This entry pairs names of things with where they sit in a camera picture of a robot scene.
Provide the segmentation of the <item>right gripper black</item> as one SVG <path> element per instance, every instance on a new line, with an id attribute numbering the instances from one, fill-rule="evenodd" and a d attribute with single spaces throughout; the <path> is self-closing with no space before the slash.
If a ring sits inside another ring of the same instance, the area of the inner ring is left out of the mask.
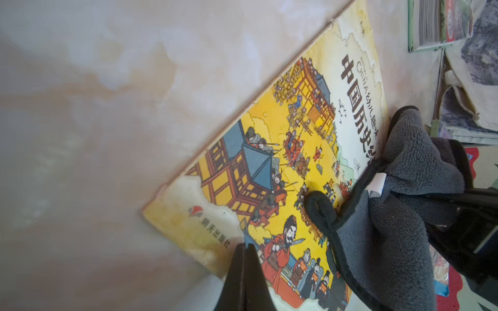
<path id="1" fill-rule="evenodd" d="M 478 295 L 497 295 L 497 189 L 462 194 L 426 194 L 456 212 L 444 229 L 427 224 L 429 242 Z"/>

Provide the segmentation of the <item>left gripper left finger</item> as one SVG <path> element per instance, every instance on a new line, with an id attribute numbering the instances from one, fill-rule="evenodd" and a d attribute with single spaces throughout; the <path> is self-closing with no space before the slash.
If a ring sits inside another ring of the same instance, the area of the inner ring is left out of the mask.
<path id="1" fill-rule="evenodd" d="M 214 311 L 240 311 L 245 309 L 245 250 L 246 247 L 244 244 L 236 246 L 220 298 Z"/>

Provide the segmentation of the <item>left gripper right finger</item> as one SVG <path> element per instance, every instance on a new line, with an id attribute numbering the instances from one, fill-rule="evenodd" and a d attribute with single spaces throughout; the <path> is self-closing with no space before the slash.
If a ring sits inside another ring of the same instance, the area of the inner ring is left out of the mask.
<path id="1" fill-rule="evenodd" d="M 253 244 L 247 246 L 245 253 L 245 310 L 276 310 Z"/>

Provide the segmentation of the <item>grey microfibre cloth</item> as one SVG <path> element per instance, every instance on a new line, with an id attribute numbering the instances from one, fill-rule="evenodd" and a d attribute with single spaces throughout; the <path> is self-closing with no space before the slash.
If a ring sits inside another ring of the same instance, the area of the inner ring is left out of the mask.
<path id="1" fill-rule="evenodd" d="M 456 206 L 430 194 L 462 194 L 473 185 L 464 147 L 431 137 L 414 106 L 393 116 L 383 153 L 336 210 L 320 191 L 304 200 L 353 292 L 372 310 L 435 310 L 427 225 L 452 225 Z"/>

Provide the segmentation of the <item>yellow picture book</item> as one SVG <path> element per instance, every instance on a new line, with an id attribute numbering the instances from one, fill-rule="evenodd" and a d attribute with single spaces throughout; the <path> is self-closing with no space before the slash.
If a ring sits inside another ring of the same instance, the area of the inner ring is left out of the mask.
<path id="1" fill-rule="evenodd" d="M 352 1 L 210 146 L 144 208 L 169 240 L 220 278 L 255 246 L 282 310 L 344 310 L 326 236 L 304 208 L 334 210 L 379 157 L 388 110 L 366 1 Z"/>

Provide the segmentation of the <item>blue sunflower magazine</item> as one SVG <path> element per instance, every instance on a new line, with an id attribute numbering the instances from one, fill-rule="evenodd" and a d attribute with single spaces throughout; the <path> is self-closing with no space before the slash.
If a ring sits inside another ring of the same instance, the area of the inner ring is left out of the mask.
<path id="1" fill-rule="evenodd" d="M 434 275 L 434 292 L 442 297 L 449 296 L 449 263 L 433 247 L 429 247 Z"/>

